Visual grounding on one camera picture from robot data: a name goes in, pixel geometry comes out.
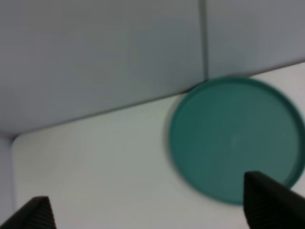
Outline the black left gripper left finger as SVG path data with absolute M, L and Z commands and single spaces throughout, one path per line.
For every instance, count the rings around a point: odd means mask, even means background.
M 48 196 L 33 197 L 1 226 L 1 229 L 56 229 Z

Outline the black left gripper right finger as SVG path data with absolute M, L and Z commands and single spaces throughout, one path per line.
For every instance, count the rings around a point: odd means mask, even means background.
M 251 229 L 303 229 L 305 198 L 261 172 L 246 172 L 244 214 Z

